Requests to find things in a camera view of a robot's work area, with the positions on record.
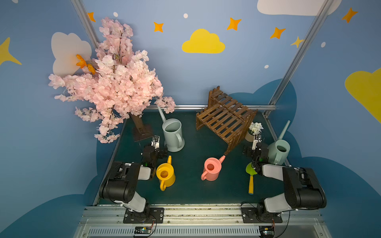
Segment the mint green watering can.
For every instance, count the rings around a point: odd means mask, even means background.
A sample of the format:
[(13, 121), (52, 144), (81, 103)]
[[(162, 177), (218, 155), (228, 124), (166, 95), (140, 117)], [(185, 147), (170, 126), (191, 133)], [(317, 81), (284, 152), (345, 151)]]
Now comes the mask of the mint green watering can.
[(282, 133), (278, 137), (278, 140), (269, 146), (268, 162), (270, 164), (283, 165), (287, 159), (290, 151), (290, 144), (283, 140), (283, 137), (288, 130), (290, 122), (291, 121), (287, 121)]

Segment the yellow watering can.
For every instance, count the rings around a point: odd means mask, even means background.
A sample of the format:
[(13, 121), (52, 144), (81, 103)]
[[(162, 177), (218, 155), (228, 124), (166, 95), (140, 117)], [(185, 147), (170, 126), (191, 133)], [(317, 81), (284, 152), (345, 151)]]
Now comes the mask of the yellow watering can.
[(168, 156), (166, 163), (161, 164), (156, 170), (156, 176), (160, 181), (160, 190), (165, 191), (167, 187), (172, 186), (176, 181), (174, 167), (172, 166), (172, 156)]

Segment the pale blue watering can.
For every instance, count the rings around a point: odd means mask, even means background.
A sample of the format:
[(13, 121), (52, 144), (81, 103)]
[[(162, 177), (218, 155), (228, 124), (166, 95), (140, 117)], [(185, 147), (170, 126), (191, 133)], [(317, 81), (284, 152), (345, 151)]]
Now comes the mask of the pale blue watering can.
[(168, 151), (179, 152), (185, 145), (182, 134), (182, 123), (178, 119), (166, 119), (161, 108), (159, 106), (157, 106), (157, 108), (163, 121), (162, 130)]

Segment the pink watering can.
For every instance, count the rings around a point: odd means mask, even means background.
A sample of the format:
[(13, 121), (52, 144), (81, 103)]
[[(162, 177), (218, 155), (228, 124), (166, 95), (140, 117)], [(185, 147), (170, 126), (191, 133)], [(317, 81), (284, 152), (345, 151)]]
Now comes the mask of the pink watering can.
[(201, 174), (201, 180), (215, 181), (218, 179), (225, 158), (226, 156), (223, 155), (219, 159), (213, 157), (206, 159), (204, 162), (203, 173)]

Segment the brown wooden slatted shelf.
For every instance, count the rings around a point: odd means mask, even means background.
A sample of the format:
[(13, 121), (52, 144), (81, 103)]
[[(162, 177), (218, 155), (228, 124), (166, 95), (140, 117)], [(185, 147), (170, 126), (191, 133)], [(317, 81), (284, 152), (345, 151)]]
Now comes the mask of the brown wooden slatted shelf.
[(207, 107), (196, 114), (195, 127), (200, 130), (205, 126), (226, 142), (226, 156), (245, 138), (257, 112), (217, 86), (209, 91)]

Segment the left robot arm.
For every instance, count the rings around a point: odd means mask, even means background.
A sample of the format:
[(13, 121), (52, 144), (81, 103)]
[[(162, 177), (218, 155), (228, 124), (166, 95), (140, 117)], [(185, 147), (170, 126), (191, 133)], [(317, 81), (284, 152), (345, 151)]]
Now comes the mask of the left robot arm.
[(147, 213), (149, 204), (137, 192), (139, 180), (151, 180), (156, 173), (157, 161), (168, 155), (168, 148), (163, 150), (147, 145), (140, 163), (113, 162), (105, 179), (101, 183), (99, 196), (130, 212)]

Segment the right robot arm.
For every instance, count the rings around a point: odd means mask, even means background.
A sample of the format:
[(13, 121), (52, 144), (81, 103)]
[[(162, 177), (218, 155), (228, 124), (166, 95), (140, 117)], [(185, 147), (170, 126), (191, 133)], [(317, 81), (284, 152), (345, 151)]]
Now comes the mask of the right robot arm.
[(256, 216), (261, 220), (287, 211), (318, 210), (326, 207), (325, 192), (311, 168), (269, 164), (269, 146), (262, 142), (257, 143), (255, 148), (245, 145), (243, 154), (252, 160), (246, 167), (246, 172), (251, 176), (249, 194), (254, 193), (254, 175), (283, 182), (283, 193), (265, 198), (256, 206)]

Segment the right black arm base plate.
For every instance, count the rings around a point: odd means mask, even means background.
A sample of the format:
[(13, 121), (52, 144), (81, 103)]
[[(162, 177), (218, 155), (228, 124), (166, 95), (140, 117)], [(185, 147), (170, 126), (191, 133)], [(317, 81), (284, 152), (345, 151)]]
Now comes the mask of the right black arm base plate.
[(241, 209), (243, 222), (246, 223), (282, 223), (281, 215), (270, 213), (264, 209), (258, 210), (255, 207), (243, 207)]

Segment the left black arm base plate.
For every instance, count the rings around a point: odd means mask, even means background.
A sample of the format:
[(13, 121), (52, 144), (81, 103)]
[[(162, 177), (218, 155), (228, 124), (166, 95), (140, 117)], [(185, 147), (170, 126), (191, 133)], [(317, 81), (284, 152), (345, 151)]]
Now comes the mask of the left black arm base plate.
[(146, 208), (142, 213), (126, 210), (123, 218), (124, 224), (162, 224), (164, 208)]

